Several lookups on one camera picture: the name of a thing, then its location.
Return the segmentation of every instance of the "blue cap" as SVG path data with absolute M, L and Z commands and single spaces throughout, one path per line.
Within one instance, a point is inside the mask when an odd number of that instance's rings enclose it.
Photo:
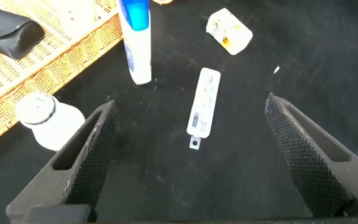
M 136 31 L 149 27 L 149 0 L 119 0 L 128 24 Z

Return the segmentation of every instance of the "black table surface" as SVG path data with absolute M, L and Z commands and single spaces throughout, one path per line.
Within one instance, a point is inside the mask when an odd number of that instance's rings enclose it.
M 205 31 L 223 7 L 254 33 L 236 56 Z M 358 153 L 358 0 L 175 0 L 150 10 L 151 83 L 134 84 L 121 42 L 55 95 L 85 116 L 116 101 L 122 147 L 98 220 L 310 217 L 264 105 L 270 92 L 286 98 Z M 203 67 L 222 77 L 211 135 L 196 151 L 186 126 Z M 0 223 L 54 154 L 21 124 L 0 137 Z

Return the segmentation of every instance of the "wicker basket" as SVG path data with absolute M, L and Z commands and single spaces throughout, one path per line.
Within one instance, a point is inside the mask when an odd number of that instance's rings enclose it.
M 78 37 L 64 32 L 49 0 L 31 2 L 23 7 L 15 0 L 0 0 L 0 9 L 29 17 L 45 31 L 45 38 L 24 58 L 0 54 L 0 136 L 17 123 L 15 105 L 23 96 L 55 93 L 122 39 L 116 0 L 95 0 L 99 19 Z

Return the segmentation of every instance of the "white bottle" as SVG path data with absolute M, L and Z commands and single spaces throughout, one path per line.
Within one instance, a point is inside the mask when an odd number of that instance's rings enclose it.
M 59 151 L 85 122 L 77 108 L 46 93 L 23 97 L 16 105 L 16 115 L 41 146 L 53 151 Z
M 118 2 L 129 73 L 137 85 L 142 85 L 152 80 L 149 4 L 144 0 Z

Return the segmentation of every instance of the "white bottle cap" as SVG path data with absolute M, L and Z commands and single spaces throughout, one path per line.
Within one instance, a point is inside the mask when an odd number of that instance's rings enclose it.
M 16 116 L 24 125 L 42 124 L 55 113 L 57 103 L 49 94 L 30 93 L 16 104 Z

